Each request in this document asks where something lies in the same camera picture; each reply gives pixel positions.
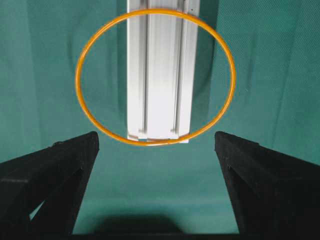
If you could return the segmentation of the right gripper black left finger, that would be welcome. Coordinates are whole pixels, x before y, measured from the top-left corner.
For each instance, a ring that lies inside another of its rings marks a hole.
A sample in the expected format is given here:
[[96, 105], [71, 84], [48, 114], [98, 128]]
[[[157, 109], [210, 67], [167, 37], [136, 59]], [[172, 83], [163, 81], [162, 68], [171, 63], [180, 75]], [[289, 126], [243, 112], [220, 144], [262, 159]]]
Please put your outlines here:
[[99, 152], [86, 134], [0, 164], [0, 235], [71, 235]]

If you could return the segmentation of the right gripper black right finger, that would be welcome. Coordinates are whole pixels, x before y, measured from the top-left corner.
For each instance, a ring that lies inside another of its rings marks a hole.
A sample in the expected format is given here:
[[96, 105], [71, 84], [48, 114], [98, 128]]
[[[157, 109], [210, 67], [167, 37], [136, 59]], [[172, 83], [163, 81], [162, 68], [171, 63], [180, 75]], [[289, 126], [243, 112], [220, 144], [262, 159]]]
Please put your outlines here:
[[320, 167], [218, 131], [216, 152], [238, 231], [266, 237], [320, 234]]

